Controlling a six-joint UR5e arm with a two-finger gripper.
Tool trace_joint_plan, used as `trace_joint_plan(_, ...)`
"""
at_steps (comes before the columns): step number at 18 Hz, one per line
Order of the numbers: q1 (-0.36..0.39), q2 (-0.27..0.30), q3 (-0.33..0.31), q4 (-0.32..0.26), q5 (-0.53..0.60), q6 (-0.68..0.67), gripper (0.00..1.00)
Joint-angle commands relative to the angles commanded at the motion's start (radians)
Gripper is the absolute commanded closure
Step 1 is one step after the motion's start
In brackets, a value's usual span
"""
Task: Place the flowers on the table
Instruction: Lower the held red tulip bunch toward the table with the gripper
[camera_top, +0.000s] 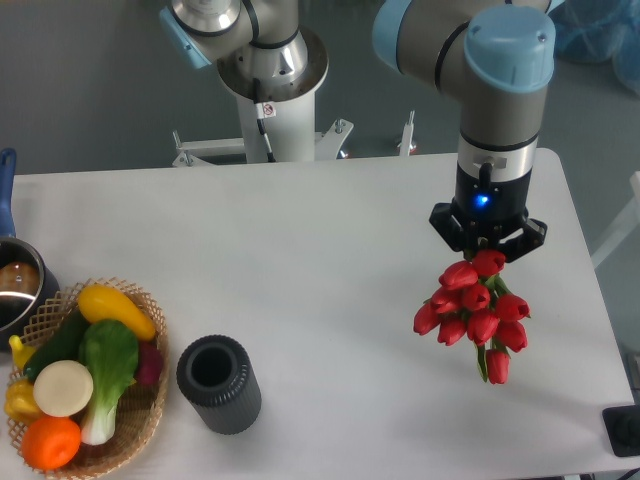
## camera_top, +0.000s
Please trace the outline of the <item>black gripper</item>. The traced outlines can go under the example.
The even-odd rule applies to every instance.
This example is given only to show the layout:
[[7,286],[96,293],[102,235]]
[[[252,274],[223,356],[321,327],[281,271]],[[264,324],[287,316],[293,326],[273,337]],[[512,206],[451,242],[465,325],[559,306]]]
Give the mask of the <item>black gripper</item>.
[[494,182],[493,169],[483,179],[457,166],[452,203],[436,203],[429,223],[455,252],[473,251],[480,238],[514,262],[541,247],[546,238],[546,223],[528,218],[526,201],[531,173],[515,180]]

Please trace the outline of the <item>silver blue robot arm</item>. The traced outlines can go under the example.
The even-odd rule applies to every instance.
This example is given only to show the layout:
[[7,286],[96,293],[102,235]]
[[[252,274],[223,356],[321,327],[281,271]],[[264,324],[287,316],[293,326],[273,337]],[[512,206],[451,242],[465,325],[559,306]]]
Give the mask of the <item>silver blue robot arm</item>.
[[[514,261],[546,225],[526,199],[554,72],[550,1],[387,1],[373,24],[376,55],[461,107],[453,199],[429,221],[447,245]],[[333,158],[315,132],[315,94],[328,72],[295,1],[173,1],[159,14],[194,68],[215,66],[235,96],[250,163]]]

